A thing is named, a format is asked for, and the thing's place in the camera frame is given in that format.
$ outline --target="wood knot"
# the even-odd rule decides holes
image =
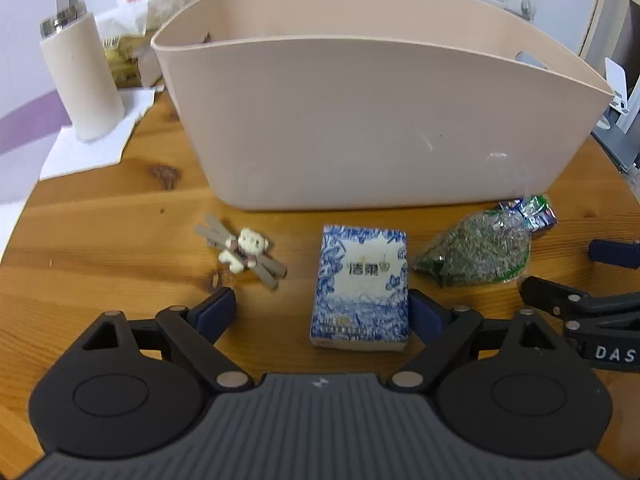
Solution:
[[[180,180],[180,171],[173,166],[158,164],[149,168],[149,173],[162,180],[167,191],[173,191]]]

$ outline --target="wooden table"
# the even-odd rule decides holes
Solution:
[[[182,177],[173,191],[150,168],[167,164]],[[559,224],[533,242],[529,272],[593,294],[640,290],[640,271],[594,264],[595,237],[640,238],[640,205],[589,138],[549,195]],[[250,226],[275,245],[289,267],[277,292],[252,273],[225,276],[239,315],[218,343],[242,368],[265,371],[375,371],[387,375],[420,348],[365,354],[313,348],[308,326],[322,225],[405,230],[409,254],[481,205],[405,210],[247,213],[219,202],[207,185],[166,94],[137,127],[121,164],[41,182],[0,266],[0,472],[13,477],[40,456],[28,423],[31,389],[67,346],[105,310],[152,317],[171,304],[207,295],[217,259],[193,226],[212,212],[232,228]],[[410,285],[445,306],[465,304],[485,316],[510,317],[516,286],[441,290],[411,275]],[[640,474],[640,374],[599,372],[614,397],[601,455],[628,476]]]

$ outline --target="silver lid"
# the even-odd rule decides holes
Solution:
[[[40,23],[40,35],[42,38],[48,38],[53,34],[60,32],[63,27],[69,23],[73,23],[78,18],[81,18],[86,14],[86,5],[84,2],[78,2],[75,5],[69,6],[66,9],[60,10],[54,16],[50,16],[42,23]]]

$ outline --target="gray ribbed panel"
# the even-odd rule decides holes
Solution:
[[[225,394],[183,439],[139,458],[88,462],[58,454],[24,480],[621,480],[591,452],[548,461],[476,449],[418,395],[373,374],[268,375]]]

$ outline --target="metal screw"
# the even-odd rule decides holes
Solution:
[[[401,388],[415,388],[422,384],[424,377],[418,372],[404,371],[393,374],[391,380],[396,386],[400,386]]]
[[[580,328],[580,322],[576,321],[575,319],[572,319],[571,321],[567,321],[564,326],[567,328],[567,330],[578,330]]]
[[[216,382],[223,388],[239,388],[249,382],[249,376],[244,372],[223,372]]]

